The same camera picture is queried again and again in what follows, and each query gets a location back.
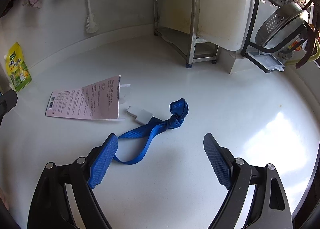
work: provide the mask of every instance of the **green logo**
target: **green logo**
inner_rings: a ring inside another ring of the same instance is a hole
[[[13,54],[10,56],[10,60],[14,59],[16,57],[16,53],[13,52]]]

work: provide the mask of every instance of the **white cutting board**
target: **white cutting board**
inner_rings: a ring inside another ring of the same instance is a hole
[[[162,0],[160,25],[190,31],[191,0]],[[240,49],[251,0],[200,0],[197,35],[225,49]]]

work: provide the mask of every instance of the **stainless steel stand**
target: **stainless steel stand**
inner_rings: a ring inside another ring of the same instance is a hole
[[[158,14],[158,0],[154,0],[154,33],[170,44],[184,59],[186,67],[191,68],[193,63],[212,61],[217,63],[219,46],[197,37],[199,24],[200,0],[192,0],[190,34],[167,27],[160,27]]]

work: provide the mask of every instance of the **silver screw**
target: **silver screw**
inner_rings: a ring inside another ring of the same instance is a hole
[[[276,167],[275,167],[274,165],[272,165],[272,164],[268,164],[268,169],[270,169],[270,170],[275,170]]]
[[[243,165],[244,164],[244,160],[241,159],[241,158],[237,158],[236,159],[236,163],[239,164],[239,165]]]
[[[46,167],[47,169],[53,168],[53,163],[52,163],[52,162],[49,162],[47,165],[45,165],[45,167]]]
[[[80,157],[77,159],[77,163],[78,164],[83,164],[85,162],[85,158],[84,157]]]

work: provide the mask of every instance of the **white bottle brush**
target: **white bottle brush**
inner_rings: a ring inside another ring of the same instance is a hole
[[[93,17],[92,11],[91,11],[90,0],[88,0],[88,10],[89,10],[89,15],[87,17],[87,21],[85,22],[85,30],[88,33],[94,33],[94,32],[98,31],[99,26],[94,21],[94,17]]]

